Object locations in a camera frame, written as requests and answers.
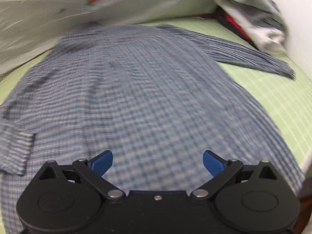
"shirt cuff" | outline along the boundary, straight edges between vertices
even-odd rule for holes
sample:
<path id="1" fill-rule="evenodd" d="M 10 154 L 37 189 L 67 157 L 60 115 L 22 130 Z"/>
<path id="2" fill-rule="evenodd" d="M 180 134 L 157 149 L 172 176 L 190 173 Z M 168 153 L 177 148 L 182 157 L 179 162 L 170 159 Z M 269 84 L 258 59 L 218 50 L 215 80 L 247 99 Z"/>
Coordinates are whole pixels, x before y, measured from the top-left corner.
<path id="1" fill-rule="evenodd" d="M 30 155 L 34 134 L 16 124 L 0 121 L 0 170 L 10 174 L 24 175 Z"/>

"green fabric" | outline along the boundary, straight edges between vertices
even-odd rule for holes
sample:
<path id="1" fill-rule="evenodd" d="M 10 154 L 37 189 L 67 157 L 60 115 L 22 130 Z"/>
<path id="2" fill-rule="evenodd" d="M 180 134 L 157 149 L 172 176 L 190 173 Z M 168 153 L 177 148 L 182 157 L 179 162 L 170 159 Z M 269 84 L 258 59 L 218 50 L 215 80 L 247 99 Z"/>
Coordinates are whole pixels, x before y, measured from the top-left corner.
<path id="1" fill-rule="evenodd" d="M 212 19 L 181 18 L 145 25 L 155 26 L 159 24 L 170 24 L 251 47 Z M 0 82 L 0 104 L 26 71 L 44 59 L 47 54 L 48 52 L 22 65 Z M 220 66 L 263 105 L 280 129 L 297 162 L 301 165 L 312 145 L 312 82 L 288 57 L 278 58 L 286 61 L 294 69 L 295 81 L 234 65 L 220 64 Z M 0 219 L 0 234 L 4 234 L 1 222 Z"/>

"mattress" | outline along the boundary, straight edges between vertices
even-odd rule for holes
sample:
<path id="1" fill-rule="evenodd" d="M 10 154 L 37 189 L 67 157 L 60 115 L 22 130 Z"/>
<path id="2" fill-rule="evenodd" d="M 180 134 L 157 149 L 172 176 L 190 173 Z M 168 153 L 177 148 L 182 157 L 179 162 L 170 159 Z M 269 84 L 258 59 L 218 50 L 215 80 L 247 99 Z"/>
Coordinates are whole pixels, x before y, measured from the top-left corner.
<path id="1" fill-rule="evenodd" d="M 250 47 L 244 40 L 212 19 L 181 18 L 162 20 L 145 25 L 170 24 L 206 35 L 217 36 Z M 43 60 L 48 52 L 15 69 L 0 81 L 0 104 L 26 71 Z M 234 65 L 219 65 L 241 86 L 247 89 L 265 108 L 283 138 L 293 152 L 298 164 L 306 171 L 310 164 L 312 145 L 312 82 L 288 57 L 286 61 L 295 71 L 291 80 L 275 74 L 242 68 Z"/>

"gray cloth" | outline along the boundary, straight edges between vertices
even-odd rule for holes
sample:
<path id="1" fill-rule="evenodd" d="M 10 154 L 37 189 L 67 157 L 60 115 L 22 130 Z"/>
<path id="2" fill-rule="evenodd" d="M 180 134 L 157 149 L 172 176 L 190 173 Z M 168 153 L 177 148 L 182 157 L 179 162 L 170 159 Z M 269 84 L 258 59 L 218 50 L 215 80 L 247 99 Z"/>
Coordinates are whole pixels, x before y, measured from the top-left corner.
<path id="1" fill-rule="evenodd" d="M 0 109 L 6 233 L 22 229 L 17 199 L 45 161 L 104 150 L 114 156 L 105 178 L 125 192 L 192 191 L 212 178 L 205 150 L 268 159 L 298 192 L 304 176 L 273 121 L 212 57 L 293 77 L 268 55 L 170 26 L 91 25 L 65 36 Z"/>
<path id="2" fill-rule="evenodd" d="M 250 23 L 285 31 L 285 21 L 272 0 L 230 0 Z"/>

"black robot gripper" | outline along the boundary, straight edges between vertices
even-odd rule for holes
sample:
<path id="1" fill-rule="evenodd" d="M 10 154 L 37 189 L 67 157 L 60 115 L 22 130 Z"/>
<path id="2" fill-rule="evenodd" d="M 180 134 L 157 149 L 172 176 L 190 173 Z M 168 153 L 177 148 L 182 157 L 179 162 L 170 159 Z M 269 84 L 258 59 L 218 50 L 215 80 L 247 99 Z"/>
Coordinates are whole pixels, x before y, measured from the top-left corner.
<path id="1" fill-rule="evenodd" d="M 194 190 L 130 191 L 102 178 L 113 155 L 59 166 L 47 161 L 16 210 L 30 234 L 291 234 L 300 204 L 268 161 L 244 165 L 211 151 L 203 163 L 213 179 Z"/>

